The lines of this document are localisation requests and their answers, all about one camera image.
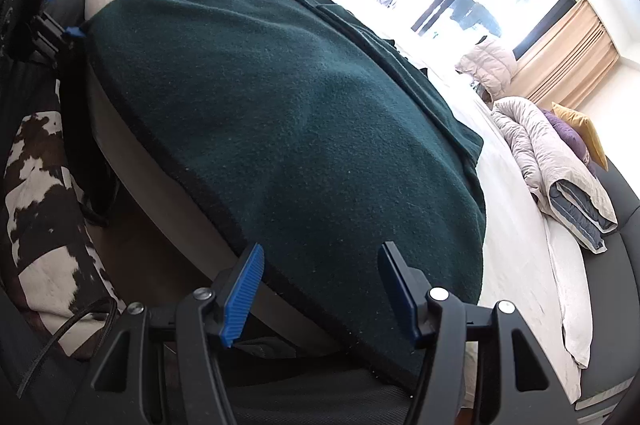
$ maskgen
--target screw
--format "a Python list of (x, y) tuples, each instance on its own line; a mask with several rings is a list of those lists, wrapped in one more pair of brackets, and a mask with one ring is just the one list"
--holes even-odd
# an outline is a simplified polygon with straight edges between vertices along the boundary
[(193, 292), (193, 298), (196, 300), (207, 300), (212, 294), (209, 288), (198, 288)]
[(429, 294), (432, 299), (435, 300), (447, 300), (449, 298), (449, 292), (444, 288), (431, 288)]
[(498, 302), (498, 309), (502, 313), (510, 314), (516, 310), (516, 306), (514, 306), (513, 303), (509, 302), (508, 300), (501, 300), (500, 302)]
[(145, 305), (142, 302), (132, 302), (127, 306), (127, 312), (130, 315), (140, 315), (145, 310)]

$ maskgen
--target yellow pillow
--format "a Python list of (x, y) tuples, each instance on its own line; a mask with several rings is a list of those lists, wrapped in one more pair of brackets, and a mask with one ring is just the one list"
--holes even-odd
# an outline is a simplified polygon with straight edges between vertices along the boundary
[(600, 165), (603, 169), (609, 170), (607, 164), (607, 156), (600, 143), (600, 138), (596, 132), (595, 125), (591, 118), (586, 114), (578, 112), (568, 107), (563, 107), (555, 102), (551, 102), (554, 115), (558, 116), (562, 121), (567, 122), (575, 132), (577, 132), (584, 144), (587, 145), (591, 159)]

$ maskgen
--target dark green blanket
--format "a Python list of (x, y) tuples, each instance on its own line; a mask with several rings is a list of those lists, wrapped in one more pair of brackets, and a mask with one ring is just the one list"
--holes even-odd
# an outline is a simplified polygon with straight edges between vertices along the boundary
[(376, 270), (383, 241), (464, 301), (482, 281), (482, 139), (330, 0), (116, 0), (88, 26), (108, 97), (266, 283), (380, 371), (420, 369)]

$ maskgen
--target white wall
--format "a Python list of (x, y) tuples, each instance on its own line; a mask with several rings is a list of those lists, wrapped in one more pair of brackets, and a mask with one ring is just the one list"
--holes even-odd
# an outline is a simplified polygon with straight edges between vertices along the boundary
[(590, 116), (607, 155), (640, 196), (640, 73), (619, 63), (579, 110)]

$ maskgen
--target purple pillow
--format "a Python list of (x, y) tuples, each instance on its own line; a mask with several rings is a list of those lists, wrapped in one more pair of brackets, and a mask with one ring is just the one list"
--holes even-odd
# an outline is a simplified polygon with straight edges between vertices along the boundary
[(545, 109), (541, 109), (541, 111), (545, 113), (546, 119), (558, 133), (560, 139), (569, 146), (574, 154), (578, 156), (578, 159), (587, 166), (589, 172), (591, 172), (591, 174), (595, 176), (595, 170), (593, 169), (593, 166), (590, 167), (591, 157), (589, 156), (587, 145), (585, 145), (580, 135), (575, 132), (567, 122), (561, 120), (552, 112), (549, 112)]

